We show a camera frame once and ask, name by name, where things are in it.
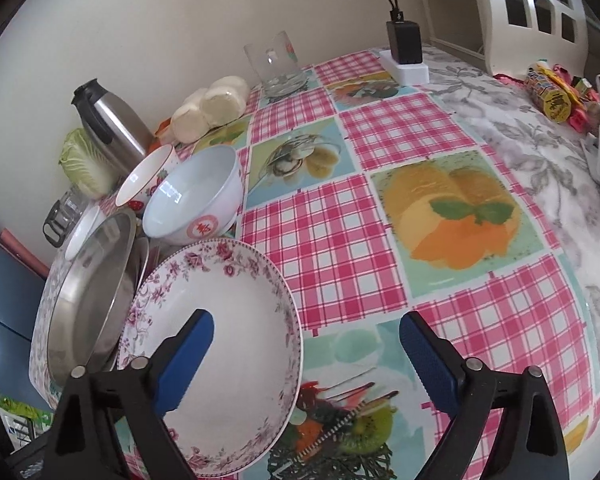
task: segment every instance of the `cabbage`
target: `cabbage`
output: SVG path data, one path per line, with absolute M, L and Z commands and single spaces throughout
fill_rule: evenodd
M 82 128 L 64 138 L 58 164 L 72 184 L 94 200 L 111 193 L 118 180 L 115 168 Z

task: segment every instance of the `floral plate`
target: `floral plate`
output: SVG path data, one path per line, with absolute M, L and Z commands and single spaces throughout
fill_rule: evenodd
M 170 256 L 138 290 L 118 367 L 151 356 L 197 308 L 212 314 L 214 339 L 164 421 L 197 476 L 221 477 L 259 459 L 286 426 L 302 333 L 291 292 L 266 256 L 236 240 L 205 240 Z

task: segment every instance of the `blue gripper pad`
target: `blue gripper pad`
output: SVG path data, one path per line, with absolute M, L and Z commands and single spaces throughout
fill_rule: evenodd
M 214 338 L 214 318 L 205 312 L 184 340 L 158 380 L 154 412 L 172 412 L 184 397 Z
M 408 314 L 400 320 L 399 335 L 400 344 L 433 405 L 451 418 L 456 416 L 460 407 L 458 382 Z

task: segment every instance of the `refrigerator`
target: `refrigerator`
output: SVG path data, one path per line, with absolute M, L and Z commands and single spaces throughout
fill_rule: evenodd
M 0 247 L 0 393 L 51 411 L 29 381 L 29 352 L 45 280 Z

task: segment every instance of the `orange fruit print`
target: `orange fruit print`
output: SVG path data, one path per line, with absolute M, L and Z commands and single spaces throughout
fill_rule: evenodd
M 506 256 L 520 226 L 520 208 L 500 181 L 481 168 L 448 173 L 433 162 L 395 170 L 384 208 L 413 260 L 467 269 Z

